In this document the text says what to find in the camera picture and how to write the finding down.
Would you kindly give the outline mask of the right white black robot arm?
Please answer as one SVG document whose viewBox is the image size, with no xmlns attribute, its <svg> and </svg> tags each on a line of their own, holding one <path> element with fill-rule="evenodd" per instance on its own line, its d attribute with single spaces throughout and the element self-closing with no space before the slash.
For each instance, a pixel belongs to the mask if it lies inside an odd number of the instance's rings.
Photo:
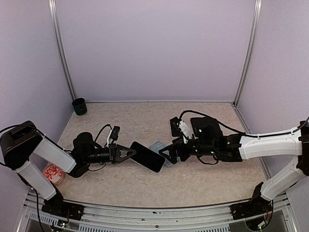
<svg viewBox="0 0 309 232">
<path fill-rule="evenodd" d="M 281 192 L 309 175 L 309 124 L 266 134 L 235 131 L 225 136 L 222 124 L 210 116 L 190 119 L 192 128 L 175 117 L 170 120 L 172 144 L 159 154 L 172 164 L 190 156 L 212 156 L 216 162 L 242 162 L 253 158 L 290 155 L 293 159 L 267 181 L 258 184 L 252 197 L 230 206 L 233 219 L 252 217 L 271 211 L 271 201 Z"/>
</svg>

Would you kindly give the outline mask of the large black smartphone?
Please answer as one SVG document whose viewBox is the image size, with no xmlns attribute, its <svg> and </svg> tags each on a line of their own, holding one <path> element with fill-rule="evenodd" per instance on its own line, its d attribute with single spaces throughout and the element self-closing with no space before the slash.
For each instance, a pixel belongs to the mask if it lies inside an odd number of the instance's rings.
<svg viewBox="0 0 309 232">
<path fill-rule="evenodd" d="M 190 119 L 190 122 L 195 133 L 208 126 L 216 128 L 219 125 L 217 120 L 211 117 L 193 117 Z"/>
</svg>

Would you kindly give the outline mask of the light blue phone case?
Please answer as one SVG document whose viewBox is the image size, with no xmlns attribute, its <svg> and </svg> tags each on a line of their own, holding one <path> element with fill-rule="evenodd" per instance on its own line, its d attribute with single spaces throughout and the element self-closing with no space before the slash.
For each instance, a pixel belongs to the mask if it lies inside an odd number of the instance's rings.
<svg viewBox="0 0 309 232">
<path fill-rule="evenodd" d="M 151 151 L 154 151 L 155 153 L 157 153 L 157 154 L 159 154 L 159 150 L 160 149 L 162 149 L 162 148 L 164 148 L 166 145 L 164 144 L 164 143 L 162 143 L 162 142 L 160 142 L 160 141 L 157 141 L 157 142 L 155 142 L 154 144 L 152 144 L 151 146 L 149 146 L 149 149 L 151 150 Z M 165 162 L 164 162 L 164 165 L 166 166 L 166 167 L 171 167 L 171 166 L 173 166 L 173 164 L 169 161 L 169 160 L 167 160 L 167 159 L 165 159 Z"/>
</svg>

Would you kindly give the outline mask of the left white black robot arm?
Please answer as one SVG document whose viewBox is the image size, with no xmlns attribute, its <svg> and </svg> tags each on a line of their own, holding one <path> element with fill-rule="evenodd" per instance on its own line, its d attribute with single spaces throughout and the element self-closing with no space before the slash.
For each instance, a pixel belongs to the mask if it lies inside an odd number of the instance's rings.
<svg viewBox="0 0 309 232">
<path fill-rule="evenodd" d="M 1 165 L 15 171 L 57 215 L 64 214 L 68 205 L 55 185 L 30 161 L 31 155 L 39 156 L 69 176 L 79 178 L 88 172 L 90 164 L 119 164 L 137 153 L 115 143 L 101 146 L 89 132 L 80 133 L 73 140 L 73 150 L 67 151 L 41 132 L 32 121 L 2 129 L 0 148 L 4 160 Z"/>
</svg>

